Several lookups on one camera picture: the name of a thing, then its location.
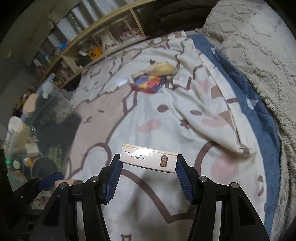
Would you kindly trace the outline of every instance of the blue blanket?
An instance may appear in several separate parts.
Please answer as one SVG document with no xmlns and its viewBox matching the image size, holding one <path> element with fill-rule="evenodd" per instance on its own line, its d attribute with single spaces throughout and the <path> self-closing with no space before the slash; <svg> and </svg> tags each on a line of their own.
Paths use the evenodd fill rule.
<svg viewBox="0 0 296 241">
<path fill-rule="evenodd" d="M 195 47 L 202 51 L 228 80 L 237 96 L 242 112 L 248 118 L 255 133 L 263 158 L 267 181 L 264 226 L 270 236 L 280 185 L 280 141 L 275 120 L 247 78 L 226 59 L 220 50 L 216 49 L 201 34 L 190 37 Z"/>
</svg>

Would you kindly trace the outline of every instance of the metal screw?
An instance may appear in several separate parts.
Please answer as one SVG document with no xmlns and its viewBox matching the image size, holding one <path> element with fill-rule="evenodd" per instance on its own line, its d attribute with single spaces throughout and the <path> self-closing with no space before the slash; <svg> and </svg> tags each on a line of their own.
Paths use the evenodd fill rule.
<svg viewBox="0 0 296 241">
<path fill-rule="evenodd" d="M 100 178 L 98 176 L 93 176 L 91 178 L 91 181 L 94 182 L 94 183 L 97 182 L 98 180 L 100 180 Z"/>
<path fill-rule="evenodd" d="M 206 182 L 207 181 L 207 177 L 206 176 L 200 176 L 199 180 L 201 180 L 202 182 Z"/>
<path fill-rule="evenodd" d="M 238 187 L 239 187 L 239 185 L 238 185 L 237 183 L 231 183 L 231 186 L 232 186 L 233 188 L 238 188 Z"/>
<path fill-rule="evenodd" d="M 59 187 L 60 187 L 61 189 L 64 189 L 66 186 L 67 186 L 67 183 L 65 183 L 65 182 L 63 182 L 63 183 L 61 183 L 61 184 L 59 185 Z"/>
</svg>

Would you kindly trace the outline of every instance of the fuzzy blanket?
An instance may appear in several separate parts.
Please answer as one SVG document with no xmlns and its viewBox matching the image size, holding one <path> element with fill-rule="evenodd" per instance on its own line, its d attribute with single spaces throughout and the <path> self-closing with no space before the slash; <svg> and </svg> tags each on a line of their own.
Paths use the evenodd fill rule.
<svg viewBox="0 0 296 241">
<path fill-rule="evenodd" d="M 220 1 L 203 27 L 223 41 L 221 51 L 249 79 L 279 124 L 281 186 L 271 240 L 296 214 L 296 40 L 267 5 Z"/>
</svg>

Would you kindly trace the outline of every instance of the wooden shelf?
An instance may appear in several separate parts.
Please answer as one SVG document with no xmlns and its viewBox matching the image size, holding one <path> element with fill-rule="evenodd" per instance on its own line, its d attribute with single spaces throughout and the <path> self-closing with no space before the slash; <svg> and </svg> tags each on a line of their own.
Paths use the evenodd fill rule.
<svg viewBox="0 0 296 241">
<path fill-rule="evenodd" d="M 98 21 L 96 21 L 95 23 L 93 23 L 92 25 L 90 25 L 87 29 L 85 29 L 83 32 L 81 32 L 79 35 L 76 36 L 75 39 L 73 39 L 60 53 L 59 55 L 54 59 L 54 61 L 52 62 L 52 64 L 50 65 L 49 69 L 47 70 L 47 72 L 44 74 L 41 83 L 43 83 L 47 76 L 52 72 L 53 67 L 61 60 L 61 58 L 69 65 L 69 67 L 74 71 L 75 75 L 80 71 L 79 67 L 76 65 L 74 59 L 79 58 L 78 51 L 76 50 L 76 45 L 81 42 L 83 39 L 89 37 L 91 34 L 93 34 L 95 31 L 98 31 L 100 27 L 102 27 L 105 23 L 107 23 L 108 21 L 112 20 L 113 18 L 115 18 L 116 16 L 120 16 L 121 14 L 123 14 L 124 12 L 131 12 L 132 16 L 135 18 L 135 21 L 142 33 L 142 37 L 139 39 L 136 39 L 134 41 L 127 41 L 126 43 L 122 43 L 120 44 L 118 47 L 114 48 L 111 51 L 107 51 L 106 53 L 104 53 L 102 56 L 100 56 L 98 59 L 96 59 L 95 61 L 91 62 L 91 64 L 97 63 L 98 61 L 102 60 L 103 58 L 109 56 L 112 53 L 115 53 L 125 47 L 128 47 L 129 45 L 135 44 L 137 42 L 143 41 L 145 39 L 147 39 L 147 37 L 144 34 L 144 31 L 142 29 L 142 26 L 140 25 L 139 20 L 136 17 L 136 14 L 133 11 L 133 8 L 145 5 L 147 3 L 151 3 L 151 2 L 155 2 L 157 0 L 137 0 L 134 2 L 131 2 L 117 10 L 114 10 L 113 12 L 103 16 L 102 18 L 100 18 Z"/>
<path fill-rule="evenodd" d="M 71 80 L 73 80 L 73 79 L 76 78 L 78 75 L 80 75 L 82 71 L 83 71 L 83 68 L 79 68 L 79 70 L 76 72 L 76 74 L 73 75 L 73 76 L 71 76 L 71 77 L 69 77 L 69 78 L 67 78 L 67 80 L 65 81 L 65 83 L 63 83 L 63 84 L 59 87 L 59 89 L 63 89 L 68 83 L 71 82 Z"/>
</svg>

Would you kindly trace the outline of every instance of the blue gripper pad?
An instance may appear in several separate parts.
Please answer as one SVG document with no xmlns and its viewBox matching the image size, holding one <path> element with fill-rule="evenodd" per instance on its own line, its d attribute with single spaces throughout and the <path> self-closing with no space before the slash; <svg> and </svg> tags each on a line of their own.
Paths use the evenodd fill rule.
<svg viewBox="0 0 296 241">
<path fill-rule="evenodd" d="M 38 189 L 41 190 L 49 190 L 55 185 L 55 181 L 63 180 L 64 176 L 60 172 L 56 172 L 45 179 L 40 180 L 38 184 Z"/>
<path fill-rule="evenodd" d="M 190 204 L 192 204 L 192 201 L 193 201 L 192 183 L 190 182 L 186 174 L 186 171 L 179 158 L 177 158 L 176 174 L 179 179 L 185 199 L 189 201 Z"/>
<path fill-rule="evenodd" d="M 118 158 L 106 185 L 106 196 L 104 199 L 107 203 L 109 203 L 109 201 L 114 197 L 114 193 L 115 193 L 117 183 L 122 171 L 122 167 L 123 167 L 123 162 L 120 161 Z"/>
</svg>

